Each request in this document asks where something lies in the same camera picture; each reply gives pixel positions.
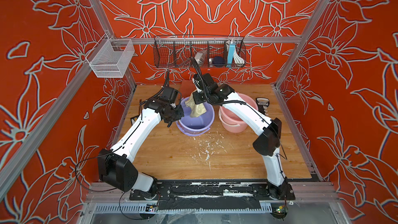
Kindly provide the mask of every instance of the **black joint motor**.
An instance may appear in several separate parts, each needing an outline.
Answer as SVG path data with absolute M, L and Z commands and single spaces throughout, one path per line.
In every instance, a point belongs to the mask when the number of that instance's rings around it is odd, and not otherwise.
M 281 145 L 279 141 L 281 138 L 281 129 L 282 122 L 278 118 L 275 118 L 253 142 L 253 148 L 256 152 L 263 156 L 272 157 L 275 149 Z
M 157 98 L 149 98 L 144 105 L 144 109 L 149 108 L 155 110 L 156 113 L 160 114 L 162 120 L 170 125 L 184 117 L 184 111 L 181 104 L 173 107 L 171 104 L 175 104 L 178 90 L 172 87 L 164 87 L 162 95 Z
M 123 192 L 129 191 L 138 177 L 138 171 L 130 160 L 106 149 L 102 149 L 98 156 L 99 179 Z
M 223 102 L 225 99 L 228 99 L 228 95 L 230 93 L 235 92 L 235 90 L 227 84 L 222 84 L 221 86 L 218 86 L 209 73 L 202 75 L 203 84 L 205 86 L 204 88 L 202 83 L 200 82 L 198 74 L 195 74 L 193 78 L 195 80 L 195 85 L 200 90 L 202 90 L 202 92 L 200 93 L 193 93 L 193 99 L 195 101 L 195 104 L 197 105 L 206 101 L 204 97 L 204 92 L 206 92 L 212 104 Z

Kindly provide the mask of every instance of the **navy blue object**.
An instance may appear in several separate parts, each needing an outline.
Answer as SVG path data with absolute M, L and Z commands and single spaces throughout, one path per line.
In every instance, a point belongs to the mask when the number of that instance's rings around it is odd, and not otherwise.
M 215 67 L 224 67 L 224 65 L 225 65 L 224 58 L 222 58 L 221 56 L 215 56 L 213 58 L 213 65 Z

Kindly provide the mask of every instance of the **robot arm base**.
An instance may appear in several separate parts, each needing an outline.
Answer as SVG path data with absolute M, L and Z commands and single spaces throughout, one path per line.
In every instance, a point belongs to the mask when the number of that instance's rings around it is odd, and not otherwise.
M 285 199 L 287 193 L 292 193 L 292 186 L 287 183 L 286 178 L 283 183 L 279 186 L 275 186 L 274 184 L 267 182 L 269 196 L 274 200 Z
M 123 192 L 129 191 L 138 177 L 138 171 L 130 160 L 106 149 L 102 149 L 98 156 L 99 179 Z

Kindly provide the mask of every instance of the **beige towel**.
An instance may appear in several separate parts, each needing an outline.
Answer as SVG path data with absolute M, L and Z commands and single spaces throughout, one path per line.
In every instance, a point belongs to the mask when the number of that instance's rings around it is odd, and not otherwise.
M 199 117 L 203 113 L 205 113 L 206 112 L 206 108 L 205 108 L 205 105 L 203 103 L 200 103 L 199 105 L 195 105 L 195 101 L 193 100 L 192 94 L 193 94 L 193 92 L 191 93 L 191 96 L 189 97 L 189 99 L 185 102 L 185 105 L 187 105 L 188 107 L 191 108 L 192 111 L 191 111 L 190 116 L 192 118 L 194 118 L 194 117 Z

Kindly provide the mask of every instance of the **red wall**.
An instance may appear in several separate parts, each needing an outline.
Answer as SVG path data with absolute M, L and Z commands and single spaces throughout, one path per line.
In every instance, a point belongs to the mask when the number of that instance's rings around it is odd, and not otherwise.
M 281 88 L 354 223 L 398 222 L 398 0 L 331 0 Z
M 82 66 L 101 26 L 88 0 L 0 0 L 0 169 Z M 1 223 L 75 222 L 87 191 L 72 172 L 111 142 L 131 88 L 91 73 L 0 203 Z M 81 163 L 86 187 L 95 160 Z
M 300 36 L 318 0 L 100 0 L 117 37 L 151 38 L 162 34 L 212 34 L 253 37 Z M 249 45 L 247 65 L 212 68 L 220 82 L 271 83 L 294 44 Z M 130 69 L 137 82 L 160 84 L 165 69 L 154 67 L 153 48 L 136 46 Z M 175 68 L 178 83 L 194 73 Z

